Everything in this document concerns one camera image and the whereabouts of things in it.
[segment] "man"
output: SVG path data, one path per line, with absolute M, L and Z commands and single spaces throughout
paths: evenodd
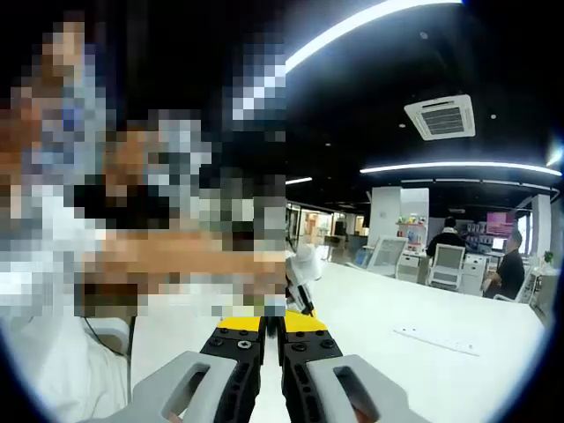
M 525 279 L 523 259 L 519 254 L 519 247 L 523 237 L 515 230 L 508 239 L 505 256 L 501 260 L 497 271 L 484 284 L 484 296 L 493 298 L 497 293 L 515 299 Z
M 444 220 L 444 228 L 442 229 L 442 233 L 436 235 L 427 247 L 427 255 L 429 257 L 434 257 L 434 253 L 437 250 L 437 244 L 466 247 L 466 242 L 464 242 L 464 240 L 460 238 L 460 236 L 458 236 L 458 233 L 455 230 L 455 226 L 455 218 L 449 217 Z

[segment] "monitor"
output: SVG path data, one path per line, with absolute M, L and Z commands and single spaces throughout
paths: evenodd
M 505 238 L 493 238 L 492 251 L 503 251 L 505 248 Z

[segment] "led light strip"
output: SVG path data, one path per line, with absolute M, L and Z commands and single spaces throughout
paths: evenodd
M 557 170 L 548 169 L 546 167 L 522 165 L 519 163 L 500 163 L 496 161 L 436 161 L 433 163 L 410 163 L 407 165 L 369 167 L 360 170 L 362 174 L 372 174 L 376 172 L 389 172 L 392 170 L 406 169 L 422 169 L 426 167 L 506 167 L 511 169 L 529 170 L 531 172 L 540 172 L 541 174 L 552 174 L 554 176 L 562 176 Z
M 300 182 L 309 182 L 311 180 L 312 178 L 293 179 L 291 181 L 286 181 L 286 185 L 293 185 L 295 183 L 300 183 Z
M 300 48 L 288 60 L 286 60 L 286 75 L 298 64 L 313 55 L 316 51 L 325 47 L 337 38 L 350 33 L 353 29 L 358 28 L 375 19 L 395 13 L 396 11 L 404 11 L 417 6 L 425 6 L 429 4 L 461 4 L 461 0 L 388 0 L 369 7 L 364 11 L 360 11 L 350 18 L 331 27 L 318 37 Z

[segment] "ceiling air conditioner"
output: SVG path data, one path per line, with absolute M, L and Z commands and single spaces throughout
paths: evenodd
M 470 95 L 421 101 L 404 110 L 426 141 L 476 135 Z

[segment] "white pillar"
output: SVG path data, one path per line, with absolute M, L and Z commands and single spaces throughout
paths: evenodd
M 429 222 L 429 188 L 402 188 L 400 191 L 401 199 L 401 215 L 409 218 L 410 214 L 417 214 L 418 217 L 424 217 L 427 221 L 426 230 L 421 234 L 423 239 L 421 243 L 427 245 L 428 222 Z
M 550 250 L 554 253 L 553 267 L 560 268 L 562 265 L 562 250 L 564 247 L 564 241 L 562 239 L 562 234 L 564 233 L 564 215 L 562 214 L 562 199 L 559 198 L 551 206 L 551 241 Z
M 532 199 L 532 254 L 542 257 L 550 250 L 551 242 L 550 197 L 539 195 Z
M 401 188 L 372 188 L 368 245 L 374 246 L 381 236 L 396 236 L 401 215 Z
M 356 226 L 356 215 L 352 213 L 346 214 L 346 232 L 349 235 L 354 235 L 354 227 Z

